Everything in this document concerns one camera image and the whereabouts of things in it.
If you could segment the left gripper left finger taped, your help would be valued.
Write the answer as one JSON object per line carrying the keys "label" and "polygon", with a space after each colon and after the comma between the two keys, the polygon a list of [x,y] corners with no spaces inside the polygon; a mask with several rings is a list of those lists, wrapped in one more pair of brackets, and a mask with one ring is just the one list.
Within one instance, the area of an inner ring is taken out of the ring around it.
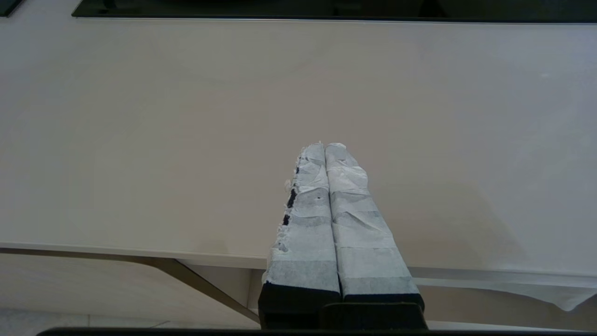
{"label": "left gripper left finger taped", "polygon": [[317,329],[322,308],[339,303],[330,185],[322,143],[302,149],[263,274],[263,329]]}

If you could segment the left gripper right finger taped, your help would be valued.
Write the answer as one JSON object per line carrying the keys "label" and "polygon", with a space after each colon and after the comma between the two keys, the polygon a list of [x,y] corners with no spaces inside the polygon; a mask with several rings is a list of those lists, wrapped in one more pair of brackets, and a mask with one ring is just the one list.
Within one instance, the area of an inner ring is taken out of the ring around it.
{"label": "left gripper right finger taped", "polygon": [[368,175],[342,143],[326,146],[332,229],[345,302],[424,300],[368,189]]}

